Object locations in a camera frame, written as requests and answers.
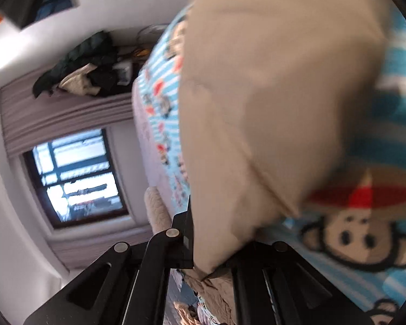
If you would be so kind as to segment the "beige puffer jacket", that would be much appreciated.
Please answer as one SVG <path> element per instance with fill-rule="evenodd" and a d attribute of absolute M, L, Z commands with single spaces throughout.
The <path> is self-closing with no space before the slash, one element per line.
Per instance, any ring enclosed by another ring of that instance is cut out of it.
<path fill-rule="evenodd" d="M 389 0 L 193 0 L 179 84 L 194 265 L 297 217 L 337 167 L 384 57 Z"/>

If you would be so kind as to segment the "clothes pile on chair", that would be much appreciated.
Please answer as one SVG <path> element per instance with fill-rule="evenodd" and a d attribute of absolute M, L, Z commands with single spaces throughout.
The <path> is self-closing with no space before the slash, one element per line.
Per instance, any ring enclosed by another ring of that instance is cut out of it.
<path fill-rule="evenodd" d="M 73 48 L 34 83 L 32 94 L 52 95 L 56 90 L 71 95 L 109 98 L 132 92 L 132 80 L 120 77 L 119 48 L 109 32 L 100 31 Z"/>

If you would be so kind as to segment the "grey left curtain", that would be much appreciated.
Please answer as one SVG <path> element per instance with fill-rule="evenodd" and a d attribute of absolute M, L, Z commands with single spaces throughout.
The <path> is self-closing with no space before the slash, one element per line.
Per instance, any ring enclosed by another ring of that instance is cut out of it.
<path fill-rule="evenodd" d="M 133 246 L 147 242 L 152 236 L 151 226 L 145 225 L 75 241 L 54 241 L 50 248 L 67 269 L 84 269 L 118 242 Z"/>

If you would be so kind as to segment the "grey curtain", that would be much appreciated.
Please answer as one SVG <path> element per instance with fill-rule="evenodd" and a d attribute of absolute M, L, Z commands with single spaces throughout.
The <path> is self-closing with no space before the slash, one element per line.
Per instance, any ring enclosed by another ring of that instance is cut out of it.
<path fill-rule="evenodd" d="M 145 225 L 75 241 L 54 241 L 50 248 L 67 269 L 84 269 L 118 242 L 133 246 L 147 242 L 152 236 L 151 226 Z"/>
<path fill-rule="evenodd" d="M 133 118 L 129 92 L 107 98 L 68 93 L 35 98 L 32 87 L 40 76 L 38 69 L 0 89 L 2 134 L 9 158 L 52 139 Z"/>

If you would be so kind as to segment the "cream fluffy pillow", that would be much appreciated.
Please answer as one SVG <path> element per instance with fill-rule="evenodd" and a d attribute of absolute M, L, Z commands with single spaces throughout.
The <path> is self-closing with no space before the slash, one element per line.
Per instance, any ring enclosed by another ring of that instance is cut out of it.
<path fill-rule="evenodd" d="M 156 187 L 148 187 L 143 197 L 148 221 L 154 235 L 171 227 L 172 220 L 169 212 Z"/>

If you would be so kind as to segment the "blue monkey print blanket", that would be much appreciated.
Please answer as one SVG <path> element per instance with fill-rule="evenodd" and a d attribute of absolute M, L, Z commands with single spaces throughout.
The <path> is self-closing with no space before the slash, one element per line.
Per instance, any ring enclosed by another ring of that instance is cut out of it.
<path fill-rule="evenodd" d="M 190 187 L 179 139 L 178 87 L 185 11 L 166 27 L 137 80 L 143 108 L 168 175 L 175 214 Z M 406 312 L 406 19 L 392 15 L 371 122 L 347 163 L 313 193 L 297 219 L 269 227 L 327 277 L 374 324 L 397 324 Z"/>

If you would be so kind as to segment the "dark framed window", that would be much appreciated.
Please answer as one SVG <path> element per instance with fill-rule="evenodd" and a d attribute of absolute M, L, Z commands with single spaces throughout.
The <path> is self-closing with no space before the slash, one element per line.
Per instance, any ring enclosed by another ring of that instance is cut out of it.
<path fill-rule="evenodd" d="M 55 230 L 129 214 L 106 130 L 82 131 L 23 154 L 36 197 Z"/>

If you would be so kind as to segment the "grey right curtain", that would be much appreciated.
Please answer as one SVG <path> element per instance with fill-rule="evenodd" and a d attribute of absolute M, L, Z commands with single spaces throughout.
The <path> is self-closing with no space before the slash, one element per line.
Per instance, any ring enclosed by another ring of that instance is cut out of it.
<path fill-rule="evenodd" d="M 2 134 L 9 158 L 52 139 L 133 118 L 129 92 L 107 98 L 68 93 L 35 98 L 32 87 L 40 76 L 38 69 L 0 89 Z"/>

